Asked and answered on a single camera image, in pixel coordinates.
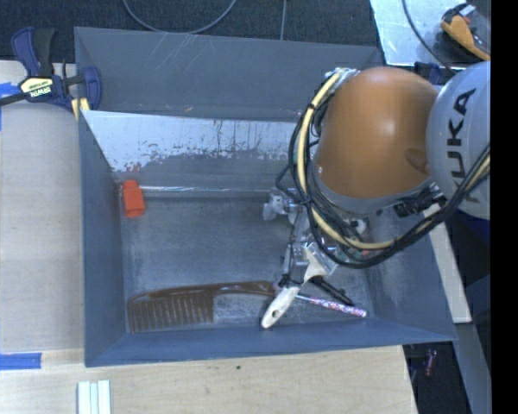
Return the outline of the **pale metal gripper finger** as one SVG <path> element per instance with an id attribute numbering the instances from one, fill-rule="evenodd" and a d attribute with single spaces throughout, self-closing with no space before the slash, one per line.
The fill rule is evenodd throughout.
<path id="1" fill-rule="evenodd" d="M 309 259 L 306 254 L 306 246 L 295 243 L 293 245 L 293 280 L 303 281 L 308 267 Z"/>
<path id="2" fill-rule="evenodd" d="M 285 253 L 282 257 L 282 284 L 283 285 L 287 285 L 291 279 L 292 258 L 293 258 L 292 244 L 288 243 Z"/>

